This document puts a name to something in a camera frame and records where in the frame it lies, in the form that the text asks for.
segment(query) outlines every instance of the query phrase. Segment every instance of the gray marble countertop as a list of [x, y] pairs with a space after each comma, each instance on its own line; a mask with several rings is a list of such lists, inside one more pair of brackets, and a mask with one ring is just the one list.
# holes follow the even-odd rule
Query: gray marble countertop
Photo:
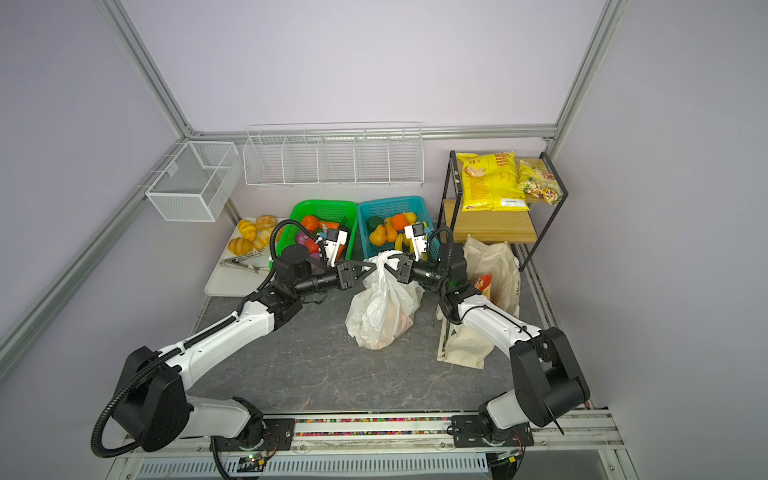
[[[265, 413], [474, 410], [512, 387], [507, 357], [494, 349], [483, 370], [436, 360], [441, 323], [426, 292], [413, 326], [381, 350], [357, 346], [344, 325], [354, 291], [305, 304], [285, 326], [213, 367], [189, 391], [212, 399], [241, 396]], [[238, 298], [210, 299], [197, 329], [235, 310]], [[521, 282], [520, 318], [541, 325]]]

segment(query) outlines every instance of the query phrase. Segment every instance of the tomato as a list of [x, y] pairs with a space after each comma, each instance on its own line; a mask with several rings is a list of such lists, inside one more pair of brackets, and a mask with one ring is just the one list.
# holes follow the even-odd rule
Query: tomato
[[310, 255], [313, 253], [320, 252], [320, 247], [317, 246], [317, 243], [315, 243], [315, 240], [307, 240], [304, 246], [310, 249]]
[[320, 228], [320, 220], [314, 215], [307, 215], [301, 220], [301, 224], [310, 232], [316, 232]]

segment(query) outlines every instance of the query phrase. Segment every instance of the wooden shelf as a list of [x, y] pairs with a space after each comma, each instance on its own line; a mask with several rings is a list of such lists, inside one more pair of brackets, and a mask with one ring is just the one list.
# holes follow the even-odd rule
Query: wooden shelf
[[[453, 216], [456, 200], [446, 198], [445, 218]], [[528, 212], [458, 212], [453, 237], [463, 242], [467, 234], [481, 242], [536, 243], [537, 236]]]

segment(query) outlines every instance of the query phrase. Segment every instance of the colorful cable strip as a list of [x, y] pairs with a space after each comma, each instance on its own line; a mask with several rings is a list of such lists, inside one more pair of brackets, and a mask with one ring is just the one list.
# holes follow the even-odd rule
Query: colorful cable strip
[[444, 422], [451, 417], [376, 417], [373, 419], [298, 419], [296, 423], [347, 423], [347, 422]]
[[444, 434], [445, 430], [387, 430], [385, 432], [299, 432], [296, 437], [347, 437], [358, 435], [426, 435]]

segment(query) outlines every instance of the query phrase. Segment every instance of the white mesh basket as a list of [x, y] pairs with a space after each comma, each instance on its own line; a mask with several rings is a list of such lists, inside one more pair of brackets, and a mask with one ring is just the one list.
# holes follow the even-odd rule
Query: white mesh basket
[[215, 222], [243, 164], [233, 142], [187, 141], [147, 189], [165, 220]]
[[420, 124], [256, 125], [243, 146], [252, 187], [422, 185]]

